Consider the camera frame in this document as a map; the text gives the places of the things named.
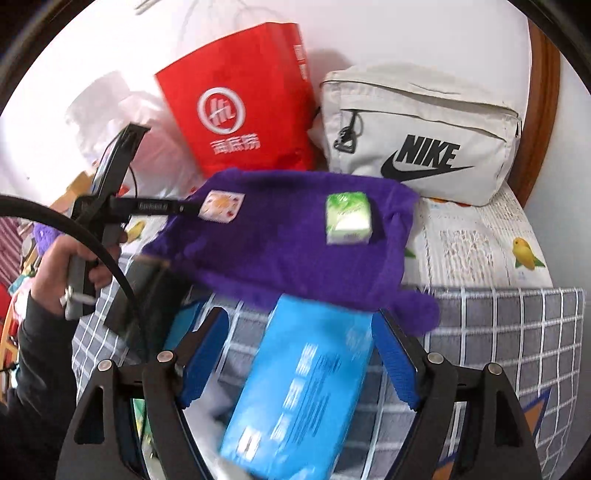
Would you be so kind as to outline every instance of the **gray checkered fabric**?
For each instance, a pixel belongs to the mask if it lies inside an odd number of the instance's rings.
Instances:
[[[129,258],[121,264],[126,268]],[[103,291],[97,313],[82,321],[76,332],[73,368],[79,395],[100,360],[134,362],[126,357],[123,341],[102,326],[114,292],[113,287]],[[566,445],[577,398],[584,293],[578,289],[457,289],[431,294],[439,301],[441,324],[425,335],[425,350],[441,352],[456,365],[501,364],[524,406],[550,389],[536,445],[544,479],[551,478]],[[237,401],[270,312],[212,295],[201,320],[215,306],[225,308],[231,318],[217,373],[223,388]],[[442,459],[457,448],[464,411],[464,405],[456,405]],[[413,418],[414,412],[398,399],[374,352],[333,480],[383,479]]]
[[[125,274],[127,274],[133,257],[133,255],[121,255],[119,259],[119,267]],[[101,360],[110,358],[119,366],[124,361],[131,363],[133,360],[132,356],[128,358],[128,348],[125,342],[103,325],[117,290],[119,290],[119,284],[116,281],[101,290],[95,312],[80,319],[74,334],[72,340],[72,370],[77,382],[76,402],[80,400],[80,396],[90,380],[91,373]]]

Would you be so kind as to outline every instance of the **white nike bag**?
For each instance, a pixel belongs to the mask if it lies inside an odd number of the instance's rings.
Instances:
[[[322,114],[330,171],[470,205],[499,190],[521,133],[517,112],[493,94],[412,64],[329,73]]]

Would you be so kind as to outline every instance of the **blue box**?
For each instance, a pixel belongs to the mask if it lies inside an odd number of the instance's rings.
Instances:
[[[373,349],[372,313],[283,295],[221,455],[269,480],[325,480]]]

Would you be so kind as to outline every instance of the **purple cloth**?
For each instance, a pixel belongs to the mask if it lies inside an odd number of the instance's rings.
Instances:
[[[56,238],[62,233],[50,226],[43,225],[42,223],[35,223],[33,225],[33,237],[37,243],[37,253],[40,257],[45,255],[45,252],[49,250]]]
[[[418,194],[400,183],[327,172],[237,169],[215,174],[190,200],[211,190],[243,193],[230,223],[171,218],[143,253],[217,293],[272,309],[282,293],[356,310],[385,308],[409,334],[434,329],[434,298],[402,290],[404,248]],[[364,192],[371,203],[369,245],[326,244],[326,197]]]

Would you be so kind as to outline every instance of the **zipper pull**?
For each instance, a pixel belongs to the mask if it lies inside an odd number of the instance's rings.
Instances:
[[[357,118],[357,111],[352,111],[351,121],[349,125],[342,128],[333,144],[333,147],[343,153],[355,153],[357,149],[357,134],[355,133],[355,119]]]

